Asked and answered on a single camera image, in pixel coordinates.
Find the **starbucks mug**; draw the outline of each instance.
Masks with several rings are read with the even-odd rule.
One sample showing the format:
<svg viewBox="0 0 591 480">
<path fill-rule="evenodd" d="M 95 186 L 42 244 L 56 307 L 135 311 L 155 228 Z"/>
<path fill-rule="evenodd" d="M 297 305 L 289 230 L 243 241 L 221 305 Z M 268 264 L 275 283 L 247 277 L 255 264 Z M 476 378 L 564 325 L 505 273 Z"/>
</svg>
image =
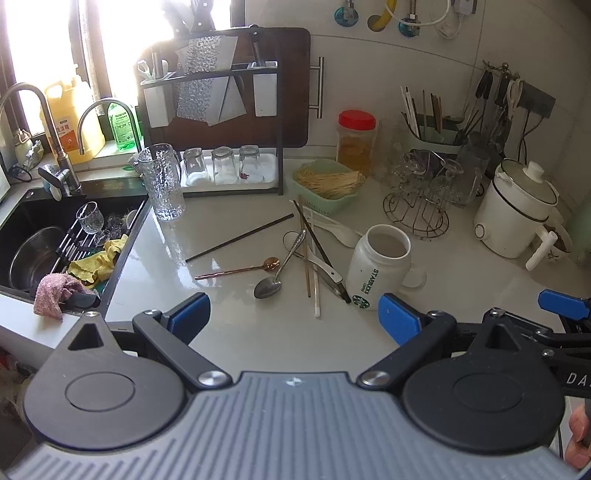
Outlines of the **starbucks mug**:
<svg viewBox="0 0 591 480">
<path fill-rule="evenodd" d="M 425 269 L 411 262 L 408 235 L 392 225 L 375 225 L 355 247 L 346 286 L 360 309 L 377 310 L 385 293 L 395 293 L 401 287 L 419 289 L 426 282 Z"/>
</svg>

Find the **glass jar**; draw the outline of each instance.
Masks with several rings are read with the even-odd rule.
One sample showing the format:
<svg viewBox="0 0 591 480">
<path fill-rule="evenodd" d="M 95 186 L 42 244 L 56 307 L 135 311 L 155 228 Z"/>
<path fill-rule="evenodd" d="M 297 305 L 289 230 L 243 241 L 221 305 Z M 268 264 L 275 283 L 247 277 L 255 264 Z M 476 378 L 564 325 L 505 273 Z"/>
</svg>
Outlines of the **glass jar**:
<svg viewBox="0 0 591 480">
<path fill-rule="evenodd" d="M 345 167 L 369 177 L 376 121 L 370 113 L 345 110 L 339 115 L 339 144 L 336 159 Z"/>
</svg>

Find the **detergent bottle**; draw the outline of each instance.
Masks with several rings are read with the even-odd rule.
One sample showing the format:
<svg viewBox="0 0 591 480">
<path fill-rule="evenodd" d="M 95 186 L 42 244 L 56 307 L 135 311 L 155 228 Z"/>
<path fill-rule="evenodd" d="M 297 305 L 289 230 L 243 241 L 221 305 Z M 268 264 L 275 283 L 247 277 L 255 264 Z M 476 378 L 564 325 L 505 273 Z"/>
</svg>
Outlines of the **detergent bottle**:
<svg viewBox="0 0 591 480">
<path fill-rule="evenodd" d="M 49 103 L 49 110 L 56 125 L 60 143 L 73 164 L 92 160 L 100 149 L 105 146 L 105 137 L 100 130 L 99 119 L 96 111 L 91 111 L 84 120 L 82 127 L 82 139 L 84 140 L 85 154 L 80 155 L 80 139 L 78 138 L 78 123 L 84 110 L 92 104 L 92 93 L 88 82 L 83 82 L 79 75 L 73 75 L 71 80 L 52 83 L 45 88 L 45 95 Z M 43 127 L 47 132 L 47 125 L 40 112 Z M 53 154 L 56 150 L 51 145 Z"/>
</svg>

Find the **pot lid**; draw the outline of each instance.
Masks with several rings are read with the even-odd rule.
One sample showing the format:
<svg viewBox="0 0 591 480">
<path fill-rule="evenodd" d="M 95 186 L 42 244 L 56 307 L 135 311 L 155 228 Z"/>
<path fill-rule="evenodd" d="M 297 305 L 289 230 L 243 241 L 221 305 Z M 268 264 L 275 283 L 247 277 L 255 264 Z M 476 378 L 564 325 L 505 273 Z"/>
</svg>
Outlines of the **pot lid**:
<svg viewBox="0 0 591 480">
<path fill-rule="evenodd" d="M 549 205 L 556 205 L 558 197 L 550 184 L 542 179 L 544 169 L 535 162 L 529 162 L 526 167 L 515 160 L 503 160 L 502 170 L 510 176 L 515 184 L 529 193 L 533 198 Z"/>
</svg>

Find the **hand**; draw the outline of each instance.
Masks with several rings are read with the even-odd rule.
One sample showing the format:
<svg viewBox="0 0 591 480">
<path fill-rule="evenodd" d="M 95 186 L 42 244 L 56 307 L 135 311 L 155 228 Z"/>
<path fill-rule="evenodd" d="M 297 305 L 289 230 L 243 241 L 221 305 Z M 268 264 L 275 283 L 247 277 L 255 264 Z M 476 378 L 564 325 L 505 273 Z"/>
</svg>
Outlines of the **hand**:
<svg viewBox="0 0 591 480">
<path fill-rule="evenodd" d="M 589 419 L 585 414 L 585 405 L 579 405 L 569 418 L 570 431 L 573 436 L 569 441 L 568 447 L 564 453 L 564 460 L 575 468 L 581 469 L 591 458 L 589 448 L 581 443 L 585 435 L 589 432 Z"/>
</svg>

